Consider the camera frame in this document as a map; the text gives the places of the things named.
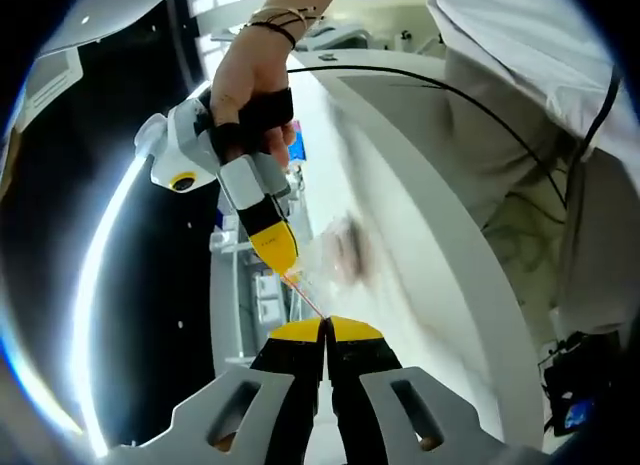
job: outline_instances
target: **black strap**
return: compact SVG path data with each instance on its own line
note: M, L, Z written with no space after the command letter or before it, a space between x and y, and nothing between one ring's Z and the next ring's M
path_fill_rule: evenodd
M291 35L288 30L281 27L280 25L276 25L275 23L271 23L271 22L253 22L249 24L249 26L268 28L273 32L279 33L280 35L285 37L287 40L289 40L289 42L291 43L292 49L296 48L296 39L294 38L294 36Z
M604 122L605 118L607 118L607 116L609 115L609 112L611 112L613 103L618 96L618 90L620 89L620 80L620 71L618 70L618 67L614 65L613 69L611 70L611 80L609 82L607 95L605 96L604 102L602 103L602 108L600 108L598 115L596 115L596 118L593 120L593 123L591 123L591 126L589 127L589 130L584 137L582 145L580 146L580 149L578 151L578 160L581 159L582 156L586 153L596 132L600 129L600 126Z
M211 91L198 97L209 110ZM207 114L206 123L196 123L196 135L202 130L210 130L213 149L222 163L226 163L230 149L243 153L255 153L261 149L263 135L267 130L281 127L293 119L293 99L291 89L258 95L251 99L238 113L240 123L226 123L213 126L213 117Z

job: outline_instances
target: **bracelet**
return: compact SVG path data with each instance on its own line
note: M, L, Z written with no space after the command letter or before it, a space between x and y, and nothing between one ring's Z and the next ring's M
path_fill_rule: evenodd
M260 10L258 10L257 12L254 12L253 15L251 15L251 19L249 19L249 23L251 23L253 21L253 19L256 17L256 15L263 13L263 12L271 12L271 11L278 11L278 12L284 12L282 14L282 16L287 15L287 14L291 14L294 15L296 17L298 17L300 19L300 21L302 22L302 24L304 25L304 30L305 32L309 29L309 25L307 24L307 20L309 18L312 17L305 17L303 14L304 13L311 13L313 11L315 11L316 7L305 7L305 8L288 8L288 7L264 7L261 8Z
M289 43L291 43L291 49L296 48L296 39L294 38L294 36L291 35L288 30L282 28L279 25L276 25L275 23L271 23L271 22L251 22L251 23L247 24L247 27L268 28L269 30L271 30L273 32L276 32L276 33L279 33L280 35L285 37L287 40L289 40Z

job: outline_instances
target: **transparent plastic film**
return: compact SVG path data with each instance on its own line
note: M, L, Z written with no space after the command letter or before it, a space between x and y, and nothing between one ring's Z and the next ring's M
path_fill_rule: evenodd
M282 280L298 295L301 306L323 317L328 304L363 277L363 248L363 234L353 218L334 220L309 243L299 244L298 259ZM307 317L302 309L292 310L293 320Z

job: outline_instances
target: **person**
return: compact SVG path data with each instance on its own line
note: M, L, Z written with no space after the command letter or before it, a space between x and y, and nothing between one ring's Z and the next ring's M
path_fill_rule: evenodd
M322 15L332 1L266 0L253 20L272 22L298 41L314 22L313 17ZM286 13L288 8L313 11L305 14L303 23L296 20L295 14ZM238 34L212 83L211 111L216 125L238 123L238 111L252 97L288 87L286 61L292 48L283 34L266 27L247 26ZM265 134L267 148L283 167L289 162L287 146L294 140L295 131L290 123Z
M314 16L319 16L331 2L266 0L258 17L264 21L279 16L274 23L287 23L284 28L297 41L304 35L305 25L292 21L290 15L282 16L278 8L314 7ZM455 69L448 79L463 82L468 89L478 84L486 88L490 82L493 91L487 100L507 114L514 107L500 95L508 90L512 100L512 92L517 90L569 133L585 136L604 101L612 60L569 0L427 0L427 6L447 45L450 69ZM307 26L312 22L313 19L307 20ZM211 105L218 123L236 122L238 109L252 96L286 87L285 61L291 48L283 35L266 28L249 26L238 35L213 81ZM521 115L530 114L531 107L521 102ZM459 141L467 143L468 138L463 135ZM291 127L271 130L266 139L284 165L286 143L293 139ZM628 97L617 100L594 142L625 164L640 168L640 154L635 147L638 140L640 129ZM488 161L492 162L491 154L495 153L496 159L502 161L500 165L514 161L513 156L505 156L504 150L496 153L492 147L481 146L480 153L473 155L489 154ZM635 181L640 188L640 179Z

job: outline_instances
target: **finger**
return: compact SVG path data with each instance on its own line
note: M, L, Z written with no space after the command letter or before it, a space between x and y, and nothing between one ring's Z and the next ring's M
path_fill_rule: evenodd
M243 143L238 124L239 107L236 101L225 94L211 94L211 115L215 124L214 149L223 161L235 160L243 154Z
M284 139L284 144L288 147L293 145L296 141L296 131L293 128L293 123L289 122L282 127L282 138Z
M289 164L289 148L285 144L282 128L272 128L264 134L265 144L283 168Z
M224 125L225 123L239 123L240 118L238 111L240 107L232 96L225 93L216 94L215 91L211 94L211 114L213 115L213 122L216 126Z

